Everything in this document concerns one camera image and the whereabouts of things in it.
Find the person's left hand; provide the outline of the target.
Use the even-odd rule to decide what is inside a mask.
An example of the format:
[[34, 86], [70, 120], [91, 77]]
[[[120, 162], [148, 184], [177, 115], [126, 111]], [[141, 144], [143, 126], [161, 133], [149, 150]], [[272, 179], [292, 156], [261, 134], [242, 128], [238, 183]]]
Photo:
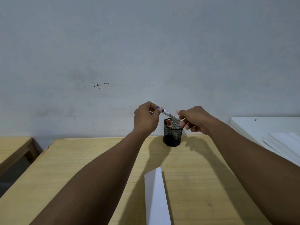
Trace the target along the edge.
[[155, 105], [148, 101], [134, 111], [134, 131], [147, 137], [156, 130], [159, 121], [154, 119]]

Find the person's right hand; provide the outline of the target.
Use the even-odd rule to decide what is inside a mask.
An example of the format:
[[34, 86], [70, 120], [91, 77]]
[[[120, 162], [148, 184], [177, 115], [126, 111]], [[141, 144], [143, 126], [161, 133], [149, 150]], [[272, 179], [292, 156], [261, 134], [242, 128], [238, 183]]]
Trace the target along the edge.
[[189, 117], [186, 117], [189, 123], [185, 125], [180, 123], [180, 127], [190, 130], [191, 132], [201, 132], [204, 135], [210, 135], [211, 128], [217, 119], [201, 106], [194, 106], [186, 111], [189, 112]]

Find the white marker with blue cap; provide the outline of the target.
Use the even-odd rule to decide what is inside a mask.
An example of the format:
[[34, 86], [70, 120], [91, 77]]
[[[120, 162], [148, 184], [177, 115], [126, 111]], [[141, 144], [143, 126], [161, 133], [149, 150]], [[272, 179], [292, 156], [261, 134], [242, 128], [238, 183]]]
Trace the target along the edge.
[[171, 118], [172, 120], [174, 120], [178, 124], [181, 123], [181, 124], [185, 125], [185, 124], [189, 123], [189, 120], [187, 120], [186, 118], [183, 117], [183, 119], [180, 120], [178, 117], [175, 117], [173, 114], [171, 114], [170, 112], [168, 112], [165, 109], [163, 109], [162, 113], [165, 114], [166, 116], [168, 116], [169, 118]]

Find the person's right forearm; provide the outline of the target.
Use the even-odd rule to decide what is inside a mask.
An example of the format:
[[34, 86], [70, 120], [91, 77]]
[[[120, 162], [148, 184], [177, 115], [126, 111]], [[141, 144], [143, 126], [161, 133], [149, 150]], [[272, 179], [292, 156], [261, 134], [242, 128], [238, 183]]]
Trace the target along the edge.
[[300, 167], [213, 118], [208, 135], [272, 224], [300, 225]]

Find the person's left forearm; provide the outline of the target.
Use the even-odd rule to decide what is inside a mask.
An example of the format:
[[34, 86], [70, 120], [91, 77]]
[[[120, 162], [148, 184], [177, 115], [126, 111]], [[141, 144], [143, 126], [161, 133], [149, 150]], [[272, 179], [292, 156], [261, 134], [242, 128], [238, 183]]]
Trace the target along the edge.
[[84, 166], [30, 225], [107, 225], [150, 131], [134, 128]]

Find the black mesh pen holder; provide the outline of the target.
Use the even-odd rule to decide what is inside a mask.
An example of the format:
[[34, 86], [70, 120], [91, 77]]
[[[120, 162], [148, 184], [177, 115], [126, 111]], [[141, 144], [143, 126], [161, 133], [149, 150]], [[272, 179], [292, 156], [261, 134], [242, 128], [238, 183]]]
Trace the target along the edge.
[[180, 127], [180, 124], [176, 123], [171, 118], [168, 118], [168, 119], [170, 119], [171, 124], [174, 129], [169, 129], [163, 122], [163, 124], [164, 124], [163, 142], [166, 146], [177, 147], [181, 143], [183, 128]]

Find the white paper strip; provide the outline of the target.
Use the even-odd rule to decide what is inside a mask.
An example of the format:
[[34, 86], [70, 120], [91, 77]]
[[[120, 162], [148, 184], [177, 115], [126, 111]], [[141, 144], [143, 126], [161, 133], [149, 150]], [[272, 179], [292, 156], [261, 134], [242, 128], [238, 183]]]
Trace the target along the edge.
[[161, 167], [144, 175], [146, 225], [171, 225]]

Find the stack of white papers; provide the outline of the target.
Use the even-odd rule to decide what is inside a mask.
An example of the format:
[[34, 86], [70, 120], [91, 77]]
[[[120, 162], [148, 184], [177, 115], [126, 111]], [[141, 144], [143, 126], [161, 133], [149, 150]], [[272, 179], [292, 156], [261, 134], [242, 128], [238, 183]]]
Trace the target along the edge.
[[272, 151], [300, 167], [300, 134], [268, 133], [262, 137]]

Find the wooden side table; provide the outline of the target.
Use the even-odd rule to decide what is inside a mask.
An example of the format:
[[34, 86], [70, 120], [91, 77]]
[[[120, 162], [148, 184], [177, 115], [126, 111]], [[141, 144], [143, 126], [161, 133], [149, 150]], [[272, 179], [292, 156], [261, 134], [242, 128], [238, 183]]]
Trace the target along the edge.
[[0, 136], [0, 176], [8, 171], [23, 156], [33, 163], [43, 150], [29, 136]]

